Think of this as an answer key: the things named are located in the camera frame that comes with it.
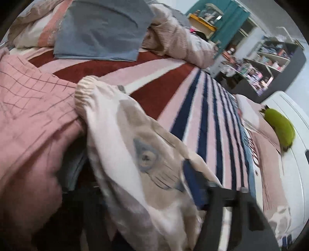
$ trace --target ceiling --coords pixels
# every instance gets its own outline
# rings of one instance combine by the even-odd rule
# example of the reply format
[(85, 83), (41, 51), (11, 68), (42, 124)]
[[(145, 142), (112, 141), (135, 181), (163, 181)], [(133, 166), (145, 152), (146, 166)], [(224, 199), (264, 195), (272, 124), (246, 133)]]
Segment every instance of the ceiling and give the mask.
[(284, 26), (293, 38), (304, 39), (302, 33), (291, 17), (273, 0), (238, 0), (243, 3), (255, 16), (257, 16), (271, 31), (272, 34), (286, 36)]

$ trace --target pink plaid fabric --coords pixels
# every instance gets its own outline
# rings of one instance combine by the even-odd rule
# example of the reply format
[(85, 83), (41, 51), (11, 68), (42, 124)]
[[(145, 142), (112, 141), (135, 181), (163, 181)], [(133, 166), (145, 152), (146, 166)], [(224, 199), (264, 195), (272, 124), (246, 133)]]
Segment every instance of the pink plaid fabric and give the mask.
[(30, 241), (61, 205), (55, 172), (83, 132), (75, 87), (0, 50), (0, 204), (19, 241)]

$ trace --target navy blue stripe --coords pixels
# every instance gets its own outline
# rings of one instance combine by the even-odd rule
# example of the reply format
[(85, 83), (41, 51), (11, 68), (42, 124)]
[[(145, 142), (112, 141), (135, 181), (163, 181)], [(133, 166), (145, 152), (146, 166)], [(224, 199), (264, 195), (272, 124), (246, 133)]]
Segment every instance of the navy blue stripe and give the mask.
[(171, 133), (174, 134), (177, 138), (179, 138), (181, 141), (183, 140), (184, 137), (184, 132), (186, 130), (188, 118), (189, 118), (189, 113), (190, 113), (190, 108), (192, 105), (193, 101), (193, 96), (195, 93), (195, 89), (198, 83), (198, 80), (200, 78), (201, 74), (201, 69), (198, 71), (196, 74), (189, 90), (187, 93), (187, 96), (184, 100), (184, 102), (181, 105), (180, 111), (177, 115), (177, 118), (175, 119), (175, 122), (173, 124), (173, 127), (171, 129)]
[(223, 181), (223, 162), (222, 162), (222, 146), (221, 146), (221, 135), (220, 135), (220, 127), (218, 120), (218, 111), (217, 111), (217, 98), (214, 89), (214, 79), (212, 79), (212, 89), (213, 89), (213, 103), (214, 103), (214, 122), (216, 129), (216, 146), (217, 146), (217, 166), (216, 166), (216, 176), (220, 183)]
[(226, 109), (225, 109), (225, 105), (224, 105), (224, 102), (223, 102), (221, 91), (219, 91), (219, 93), (220, 93), (220, 99), (221, 99), (222, 106), (223, 106), (225, 129), (226, 129), (226, 133), (227, 133), (227, 138), (229, 140), (229, 150), (230, 150), (230, 160), (231, 160), (231, 173), (232, 173), (232, 189), (236, 190), (236, 167), (235, 167), (235, 159), (234, 159), (234, 150), (233, 150), (233, 145), (232, 145), (232, 139), (231, 139), (231, 134), (230, 134), (230, 130), (229, 130), (229, 125), (228, 125), (228, 122), (227, 122)]
[(229, 93), (227, 93), (226, 90), (224, 90), (224, 94), (225, 94), (225, 98), (227, 100), (227, 103), (228, 103), (228, 108), (229, 108), (229, 112), (230, 112), (230, 115), (231, 115), (231, 118), (233, 120), (233, 131), (234, 131), (234, 137), (235, 137), (235, 141), (236, 141), (236, 145), (237, 145), (237, 151), (238, 151), (238, 158), (239, 158), (239, 165), (240, 165), (240, 182), (241, 182), (241, 186), (243, 187), (244, 186), (244, 182), (243, 182), (243, 162), (241, 160), (241, 153), (240, 153), (240, 146), (239, 146), (239, 142), (237, 140), (237, 134), (236, 134), (236, 128), (235, 128), (235, 125), (236, 125), (236, 122), (235, 122), (235, 119), (233, 117), (233, 114), (232, 114), (232, 111), (231, 111), (231, 108), (229, 106), (229, 102), (231, 103), (231, 106), (233, 108), (233, 104), (231, 102), (231, 100), (229, 99)]
[[(230, 97), (230, 101), (232, 103), (234, 114), (236, 115), (236, 117), (238, 117), (238, 113), (235, 110), (234, 105), (233, 105), (233, 102), (235, 102), (235, 101), (231, 100), (231, 99), (232, 99), (232, 97)], [(243, 140), (242, 140), (243, 135), (242, 135), (242, 131), (241, 131), (241, 126), (242, 125), (240, 124), (240, 120), (239, 119), (237, 119), (237, 124), (238, 124), (238, 129), (239, 129), (239, 134), (240, 134), (240, 143), (241, 143), (241, 147), (243, 149), (243, 155), (244, 155), (244, 158), (245, 158), (245, 165), (246, 165), (247, 176), (248, 176), (248, 184), (249, 184), (249, 163), (248, 163), (248, 158), (247, 158), (247, 154), (246, 154), (246, 151), (245, 151), (245, 147), (243, 145)]]
[(205, 76), (203, 102), (202, 102), (202, 114), (201, 114), (201, 125), (200, 135), (198, 138), (197, 154), (202, 157), (206, 162), (207, 156), (207, 133), (208, 133), (208, 78)]

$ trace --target beige fabric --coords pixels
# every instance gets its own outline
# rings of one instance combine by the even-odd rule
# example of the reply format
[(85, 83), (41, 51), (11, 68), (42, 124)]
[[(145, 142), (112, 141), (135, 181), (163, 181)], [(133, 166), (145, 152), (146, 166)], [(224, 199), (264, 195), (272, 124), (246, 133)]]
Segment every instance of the beige fabric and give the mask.
[(243, 95), (235, 95), (240, 109), (240, 117), (243, 126), (250, 131), (263, 135), (281, 153), (279, 139), (272, 127), (263, 118), (260, 110), (264, 108), (262, 104), (257, 104)]
[(251, 135), (257, 148), (262, 175), (263, 212), (279, 240), (291, 225), (290, 207), (280, 178), (281, 156), (263, 135), (254, 132)]
[(207, 68), (213, 64), (214, 49), (205, 40), (190, 34), (182, 27), (171, 10), (162, 4), (151, 4), (155, 14), (148, 28), (142, 47), (159, 55), (169, 55), (173, 58), (184, 59), (199, 68)]
[(78, 83), (75, 105), (88, 124), (96, 179), (124, 238), (136, 251), (193, 248), (202, 220), (185, 188), (183, 160), (219, 183), (201, 157), (131, 97), (94, 77)]
[(8, 35), (9, 43), (13, 43), (13, 40), (27, 28), (29, 23), (44, 17), (63, 1), (64, 0), (45, 0), (35, 3), (26, 14), (17, 17), (11, 25)]

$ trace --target bed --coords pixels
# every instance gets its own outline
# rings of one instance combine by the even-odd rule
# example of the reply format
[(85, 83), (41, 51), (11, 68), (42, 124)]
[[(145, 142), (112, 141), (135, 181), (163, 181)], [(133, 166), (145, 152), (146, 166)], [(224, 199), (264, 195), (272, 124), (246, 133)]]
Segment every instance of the bed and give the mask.
[[(34, 66), (39, 76), (37, 82), (27, 88), (35, 95), (53, 93), (63, 86), (66, 89), (68, 84), (73, 89), (75, 83), (88, 75), (110, 85), (123, 86), (148, 116), (200, 155), (225, 188), (239, 190), (246, 187), (263, 207), (262, 191), (267, 188), (262, 184), (259, 168), (253, 165), (256, 149), (254, 143), (248, 143), (249, 136), (243, 127), (238, 103), (199, 67), (142, 48), (135, 62), (56, 59), (52, 47), (15, 48), (10, 54), (15, 56), (15, 61), (21, 61), (18, 67), (30, 69), (31, 65)], [(6, 70), (2, 68), (2, 73), (6, 74)], [(66, 82), (57, 80), (61, 82), (58, 84), (56, 77)], [(4, 82), (1, 88), (4, 96), (11, 91)], [(13, 116), (18, 116), (25, 109), (19, 107), (19, 100), (28, 98), (20, 96), (20, 90), (22, 88), (14, 93), (19, 98), (5, 100)], [(292, 234), (295, 239), (309, 217), (309, 185), (304, 182), (309, 174), (305, 156), (309, 148), (309, 118), (283, 92), (275, 93), (263, 103), (288, 117), (297, 131), (292, 148), (282, 155), (282, 168), (278, 172), (291, 216), (290, 227), (284, 235)], [(222, 232), (228, 235), (228, 227)], [(226, 243), (222, 243), (221, 250), (226, 248), (224, 245)]]

